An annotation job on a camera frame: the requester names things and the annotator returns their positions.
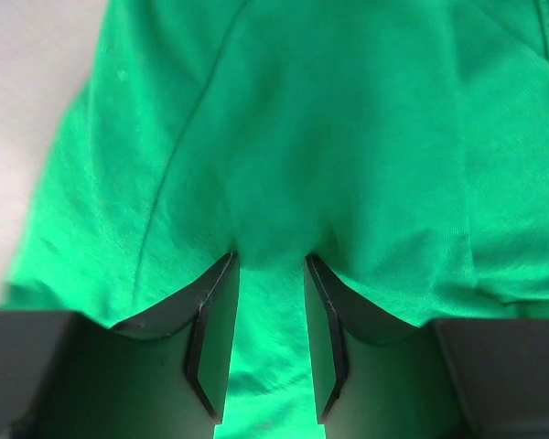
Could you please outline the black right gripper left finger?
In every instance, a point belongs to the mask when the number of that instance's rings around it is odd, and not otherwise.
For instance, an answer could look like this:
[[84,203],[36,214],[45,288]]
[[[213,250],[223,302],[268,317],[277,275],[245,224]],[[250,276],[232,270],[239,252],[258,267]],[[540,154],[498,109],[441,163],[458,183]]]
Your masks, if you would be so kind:
[[0,311],[0,438],[211,438],[238,296],[229,253],[113,327],[71,311]]

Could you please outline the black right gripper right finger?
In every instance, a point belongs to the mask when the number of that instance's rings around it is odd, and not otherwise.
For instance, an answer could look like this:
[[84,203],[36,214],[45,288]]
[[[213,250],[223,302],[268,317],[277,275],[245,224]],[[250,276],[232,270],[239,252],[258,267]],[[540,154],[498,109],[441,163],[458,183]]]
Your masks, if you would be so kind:
[[549,319],[421,327],[305,262],[318,422],[329,438],[549,438]]

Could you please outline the green t-shirt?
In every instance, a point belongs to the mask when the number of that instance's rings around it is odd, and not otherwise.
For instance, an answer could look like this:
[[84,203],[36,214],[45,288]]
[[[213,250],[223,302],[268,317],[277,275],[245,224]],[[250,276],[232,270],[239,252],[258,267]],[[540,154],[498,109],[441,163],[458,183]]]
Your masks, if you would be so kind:
[[407,322],[549,316],[549,1],[112,1],[6,306],[113,325],[226,252],[220,438],[320,438],[319,255]]

